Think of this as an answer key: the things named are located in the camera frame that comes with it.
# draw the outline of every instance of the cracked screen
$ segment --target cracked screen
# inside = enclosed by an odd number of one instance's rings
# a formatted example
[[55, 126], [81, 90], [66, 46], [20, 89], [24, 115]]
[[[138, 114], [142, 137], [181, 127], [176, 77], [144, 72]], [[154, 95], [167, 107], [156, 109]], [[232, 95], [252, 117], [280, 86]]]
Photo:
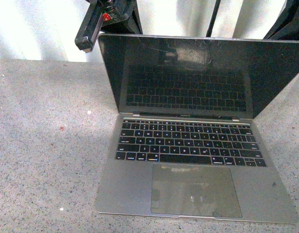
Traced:
[[101, 35], [121, 113], [254, 118], [299, 72], [299, 43]]

